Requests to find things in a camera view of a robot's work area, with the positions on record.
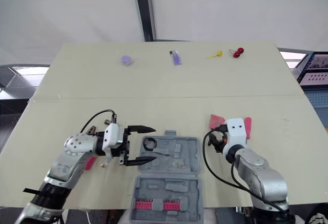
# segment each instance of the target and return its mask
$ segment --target gray tool case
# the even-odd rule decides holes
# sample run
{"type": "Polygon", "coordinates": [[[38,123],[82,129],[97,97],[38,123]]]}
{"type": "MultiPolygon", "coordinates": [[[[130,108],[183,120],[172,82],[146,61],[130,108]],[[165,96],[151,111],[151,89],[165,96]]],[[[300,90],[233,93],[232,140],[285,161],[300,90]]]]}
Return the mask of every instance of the gray tool case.
{"type": "Polygon", "coordinates": [[[142,139],[140,156],[156,156],[139,166],[132,195],[130,221],[141,223],[203,223],[199,140],[165,136],[142,139]]]}

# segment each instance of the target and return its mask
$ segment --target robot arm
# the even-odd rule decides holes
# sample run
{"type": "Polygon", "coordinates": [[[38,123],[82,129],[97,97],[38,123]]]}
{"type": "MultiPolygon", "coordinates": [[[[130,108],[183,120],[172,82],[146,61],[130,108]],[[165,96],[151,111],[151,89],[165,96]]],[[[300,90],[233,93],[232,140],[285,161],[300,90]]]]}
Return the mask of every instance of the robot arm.
{"type": "Polygon", "coordinates": [[[106,156],[101,164],[105,167],[113,157],[120,157],[119,164],[142,165],[156,157],[137,157],[128,160],[128,136],[131,132],[149,133],[155,130],[145,126],[123,128],[116,122],[110,123],[105,131],[94,134],[77,133],[64,143],[61,155],[53,162],[38,191],[24,189],[35,194],[33,200],[23,209],[15,224],[54,223],[60,219],[66,198],[84,172],[88,160],[93,156],[106,156]]]}
{"type": "Polygon", "coordinates": [[[267,160],[247,147],[243,119],[228,119],[215,131],[223,134],[222,140],[211,134],[209,145],[213,145],[216,152],[222,153],[229,163],[234,164],[238,175],[252,193],[280,208],[274,208],[251,195],[255,212],[259,215],[258,223],[290,223],[290,217],[281,213],[281,210],[288,212],[289,209],[286,182],[281,174],[270,168],[267,160]]]}

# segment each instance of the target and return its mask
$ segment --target screen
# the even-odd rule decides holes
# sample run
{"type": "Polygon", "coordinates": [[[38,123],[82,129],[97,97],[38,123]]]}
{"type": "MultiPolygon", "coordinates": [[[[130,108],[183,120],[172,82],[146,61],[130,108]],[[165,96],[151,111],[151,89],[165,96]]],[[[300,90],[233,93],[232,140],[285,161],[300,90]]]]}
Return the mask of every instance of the screen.
{"type": "Polygon", "coordinates": [[[307,68],[308,70],[313,69],[326,69],[328,70],[328,54],[315,54],[312,57],[312,61],[307,68]]]}
{"type": "Polygon", "coordinates": [[[314,53],[300,77],[299,83],[304,90],[327,88],[328,53],[314,53]]]}

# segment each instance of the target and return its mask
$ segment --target small pink part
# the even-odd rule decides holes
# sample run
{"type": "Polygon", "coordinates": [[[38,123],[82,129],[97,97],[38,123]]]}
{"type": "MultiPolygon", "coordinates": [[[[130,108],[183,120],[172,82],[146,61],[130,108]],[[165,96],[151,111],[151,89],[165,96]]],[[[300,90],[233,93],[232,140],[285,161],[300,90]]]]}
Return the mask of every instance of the small pink part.
{"type": "Polygon", "coordinates": [[[217,115],[211,115],[210,119],[210,129],[214,129],[219,127],[220,125],[225,123],[225,119],[223,117],[217,115]]]}
{"type": "Polygon", "coordinates": [[[180,210],[180,203],[179,202],[165,202],[163,206],[164,210],[180,210]]]}
{"type": "Polygon", "coordinates": [[[136,201],[134,208],[135,209],[142,209],[142,210],[151,210],[152,209],[152,203],[151,202],[145,202],[145,201],[136,201]]]}
{"type": "Polygon", "coordinates": [[[252,129],[252,119],[250,117],[246,117],[244,119],[245,129],[246,129],[246,138],[251,138],[251,129],[252,129]]]}
{"type": "Polygon", "coordinates": [[[89,161],[86,164],[85,170],[90,170],[92,168],[92,165],[93,165],[94,161],[96,161],[95,156],[93,156],[89,159],[89,161]]]}

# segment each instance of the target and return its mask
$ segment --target white wall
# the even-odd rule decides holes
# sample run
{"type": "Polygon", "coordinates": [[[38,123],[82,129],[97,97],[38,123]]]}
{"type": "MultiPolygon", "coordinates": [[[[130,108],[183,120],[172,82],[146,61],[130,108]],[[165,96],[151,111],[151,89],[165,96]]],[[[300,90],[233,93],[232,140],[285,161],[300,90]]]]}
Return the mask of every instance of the white wall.
{"type": "Polygon", "coordinates": [[[328,0],[153,0],[156,37],[328,50],[328,0]]]}
{"type": "Polygon", "coordinates": [[[0,65],[50,64],[64,42],[144,41],[135,0],[0,0],[0,65]]]}

